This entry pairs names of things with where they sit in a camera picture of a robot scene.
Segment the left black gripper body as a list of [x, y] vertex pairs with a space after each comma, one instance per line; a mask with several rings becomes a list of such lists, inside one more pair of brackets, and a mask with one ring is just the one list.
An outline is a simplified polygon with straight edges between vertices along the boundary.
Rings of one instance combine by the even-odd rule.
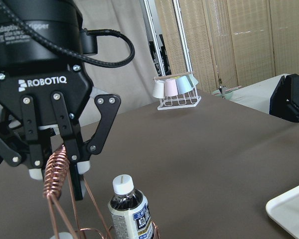
[[[82, 52], [82, 15], [72, 0], [7, 0], [15, 15], [55, 45]], [[54, 53], [24, 32], [0, 9], [0, 104], [22, 120], [22, 100], [31, 96], [39, 126], [56, 124], [51, 103], [54, 92], [63, 94], [67, 111], [78, 120], [92, 91], [92, 80], [80, 60]]]

